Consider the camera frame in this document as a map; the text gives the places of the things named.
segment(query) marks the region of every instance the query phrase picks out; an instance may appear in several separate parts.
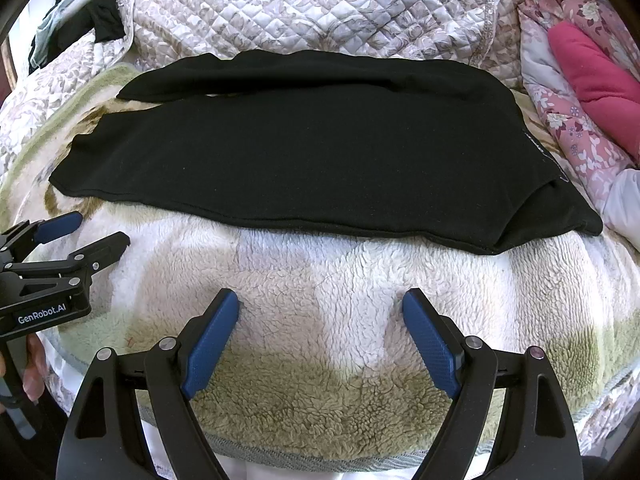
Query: pink pillow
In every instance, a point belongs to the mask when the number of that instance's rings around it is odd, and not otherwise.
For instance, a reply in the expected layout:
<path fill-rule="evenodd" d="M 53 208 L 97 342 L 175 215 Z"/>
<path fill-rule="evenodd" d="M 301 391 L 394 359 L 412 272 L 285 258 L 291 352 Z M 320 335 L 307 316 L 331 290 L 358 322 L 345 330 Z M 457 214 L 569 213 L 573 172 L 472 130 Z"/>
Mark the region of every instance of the pink pillow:
<path fill-rule="evenodd" d="M 548 40 L 584 111 L 638 163 L 640 83 L 569 22 L 551 27 Z"/>

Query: pink floral fabric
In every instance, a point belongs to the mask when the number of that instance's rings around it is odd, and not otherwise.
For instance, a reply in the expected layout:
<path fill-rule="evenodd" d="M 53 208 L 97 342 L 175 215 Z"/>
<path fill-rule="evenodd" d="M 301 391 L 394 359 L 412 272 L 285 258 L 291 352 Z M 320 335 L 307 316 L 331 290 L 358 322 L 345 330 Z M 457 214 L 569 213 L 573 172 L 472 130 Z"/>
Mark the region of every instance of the pink floral fabric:
<path fill-rule="evenodd" d="M 627 153 L 606 137 L 582 109 L 562 75 L 546 34 L 551 27 L 569 20 L 598 37 L 596 43 L 606 46 L 606 52 L 613 60 L 616 60 L 613 53 L 619 53 L 617 62 L 631 73 L 640 72 L 640 56 L 634 54 L 631 46 L 635 47 L 635 44 L 620 18 L 599 2 L 525 0 L 519 11 L 524 86 L 594 207 L 602 213 L 613 181 L 632 162 Z"/>

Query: metal screw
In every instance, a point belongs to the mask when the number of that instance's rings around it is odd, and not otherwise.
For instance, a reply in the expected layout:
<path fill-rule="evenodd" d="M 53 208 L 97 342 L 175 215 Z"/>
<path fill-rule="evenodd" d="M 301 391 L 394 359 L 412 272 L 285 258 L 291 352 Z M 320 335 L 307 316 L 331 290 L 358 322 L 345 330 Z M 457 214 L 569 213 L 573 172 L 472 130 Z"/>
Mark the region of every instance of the metal screw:
<path fill-rule="evenodd" d="M 100 359 L 100 361 L 106 361 L 111 357 L 111 348 L 100 348 L 95 356 Z"/>
<path fill-rule="evenodd" d="M 472 348 L 473 350 L 482 348 L 482 339 L 475 335 L 465 337 L 465 343 L 469 348 Z"/>
<path fill-rule="evenodd" d="M 173 337 L 165 337 L 160 340 L 158 346 L 161 350 L 171 350 L 175 346 L 175 339 Z"/>
<path fill-rule="evenodd" d="M 539 346 L 532 346 L 529 348 L 529 353 L 534 359 L 542 359 L 545 356 L 545 351 Z"/>

